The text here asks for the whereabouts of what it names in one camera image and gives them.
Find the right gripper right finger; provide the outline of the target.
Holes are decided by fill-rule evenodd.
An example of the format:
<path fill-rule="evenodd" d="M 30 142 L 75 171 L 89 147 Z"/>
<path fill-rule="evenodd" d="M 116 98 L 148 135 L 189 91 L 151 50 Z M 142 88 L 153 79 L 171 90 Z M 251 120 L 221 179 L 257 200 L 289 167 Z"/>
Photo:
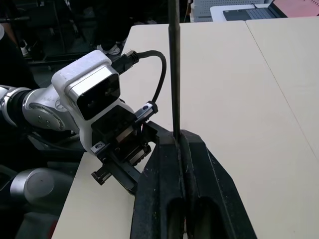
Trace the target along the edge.
<path fill-rule="evenodd" d="M 233 179 L 202 138 L 182 130 L 180 153 L 190 239 L 255 239 Z"/>

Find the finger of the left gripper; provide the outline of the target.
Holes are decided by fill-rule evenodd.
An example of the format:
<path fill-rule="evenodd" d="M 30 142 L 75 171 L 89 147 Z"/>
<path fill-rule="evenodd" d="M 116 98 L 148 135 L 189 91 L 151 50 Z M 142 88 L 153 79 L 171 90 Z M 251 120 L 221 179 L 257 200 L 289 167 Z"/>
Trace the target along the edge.
<path fill-rule="evenodd" d="M 172 132 L 156 124 L 153 121 L 142 123 L 142 138 L 145 143 L 153 143 L 153 151 L 163 145 L 174 145 Z"/>
<path fill-rule="evenodd" d="M 116 158 L 106 158 L 104 165 L 128 193 L 133 196 L 137 193 L 141 172 L 130 162 L 120 161 Z"/>

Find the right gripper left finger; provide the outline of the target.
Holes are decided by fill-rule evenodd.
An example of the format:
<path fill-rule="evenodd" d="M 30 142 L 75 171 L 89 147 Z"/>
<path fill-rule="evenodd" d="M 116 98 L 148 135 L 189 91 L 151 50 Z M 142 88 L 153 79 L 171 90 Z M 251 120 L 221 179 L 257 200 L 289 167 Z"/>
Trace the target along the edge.
<path fill-rule="evenodd" d="M 179 150 L 172 132 L 165 132 L 140 174 L 130 237 L 183 238 L 184 195 Z"/>

